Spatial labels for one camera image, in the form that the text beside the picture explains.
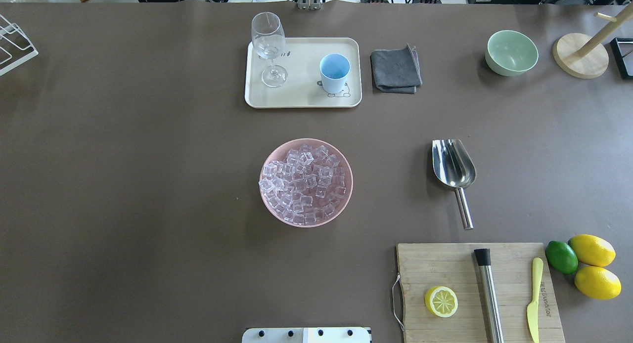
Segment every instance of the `bowl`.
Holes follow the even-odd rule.
[[[322,226],[323,224],[326,224],[332,221],[337,216],[339,216],[341,212],[343,212],[346,205],[350,201],[350,197],[351,197],[352,189],[354,185],[354,180],[352,176],[350,163],[348,163],[348,160],[345,158],[345,156],[341,153],[341,151],[339,151],[339,149],[336,149],[334,145],[326,143],[323,140],[318,140],[318,139],[313,139],[313,138],[299,138],[299,139],[291,140],[287,143],[280,145],[277,149],[275,149],[275,151],[271,153],[271,155],[268,156],[268,158],[266,158],[266,161],[264,162],[264,165],[262,166],[262,171],[260,172],[260,181],[262,181],[262,179],[265,178],[264,167],[267,164],[275,160],[283,162],[285,159],[285,156],[291,149],[299,149],[299,147],[301,147],[301,145],[303,144],[308,145],[312,149],[316,149],[317,147],[323,145],[328,149],[329,151],[328,155],[334,154],[341,161],[338,165],[338,168],[341,168],[342,171],[345,173],[343,183],[344,183],[344,188],[346,189],[346,192],[342,194],[341,197],[337,197],[336,201],[338,201],[339,203],[335,204],[334,212],[331,213],[330,215],[324,215],[323,219],[318,219],[317,217],[317,220],[315,221],[315,223],[296,224],[291,220],[284,219],[283,213],[279,212],[271,205],[271,202],[267,198],[267,194],[270,194],[271,192],[264,192],[264,190],[262,190],[262,187],[260,186],[260,195],[262,196],[262,201],[265,204],[266,208],[269,210],[269,212],[272,213],[273,216],[276,217],[276,219],[279,219],[283,223],[289,224],[291,226],[300,227],[300,228],[310,228],[310,227]]]
[[[499,75],[521,75],[533,68],[538,59],[536,45],[520,32],[500,30],[488,39],[486,63]]]

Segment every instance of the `pink bowl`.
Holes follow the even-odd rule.
[[[273,216],[276,217],[276,219],[279,219],[283,223],[289,224],[291,226],[300,227],[300,228],[310,228],[310,227],[321,226],[323,224],[330,222],[331,220],[335,219],[341,212],[343,212],[343,210],[345,210],[345,207],[348,205],[348,202],[350,201],[350,197],[352,195],[352,189],[354,187],[354,179],[352,176],[352,169],[350,167],[350,163],[348,163],[348,159],[345,158],[345,156],[339,151],[339,149],[336,149],[334,146],[332,146],[329,143],[324,142],[323,140],[318,140],[318,139],[313,139],[313,138],[295,139],[295,140],[291,140],[290,142],[280,145],[277,149],[275,149],[275,151],[271,153],[271,155],[269,155],[268,158],[266,158],[264,165],[266,165],[267,163],[270,163],[273,160],[283,161],[286,154],[288,154],[288,151],[290,151],[291,149],[299,149],[299,147],[301,147],[301,145],[303,144],[309,145],[312,148],[319,147],[319,145],[324,145],[330,151],[330,154],[336,154],[336,156],[339,159],[341,159],[341,163],[339,163],[339,167],[345,169],[345,187],[347,188],[348,191],[347,191],[346,196],[343,199],[341,199],[341,203],[339,203],[339,205],[335,207],[334,214],[327,219],[317,221],[315,224],[310,224],[310,225],[294,224],[292,222],[289,222],[283,219],[283,217],[281,217],[281,214],[276,212],[275,209],[271,207],[271,205],[267,201],[261,189],[260,189],[260,195],[262,196],[262,201],[264,202],[264,205],[266,206],[267,209],[269,209],[269,211],[273,214]],[[264,178],[263,171],[264,170],[262,166],[262,171],[260,172],[260,181]]]

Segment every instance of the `green bowl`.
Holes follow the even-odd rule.
[[[521,75],[533,68],[538,59],[536,45],[520,32],[500,30],[488,39],[486,63],[499,75]]]

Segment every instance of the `bowl of ice cubes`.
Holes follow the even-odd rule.
[[[334,146],[301,138],[281,146],[264,162],[260,194],[280,221],[296,227],[326,224],[350,201],[350,163]]]

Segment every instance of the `black muddler tip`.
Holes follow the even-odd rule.
[[[490,266],[490,249],[475,249],[475,257],[477,258],[477,265]]]

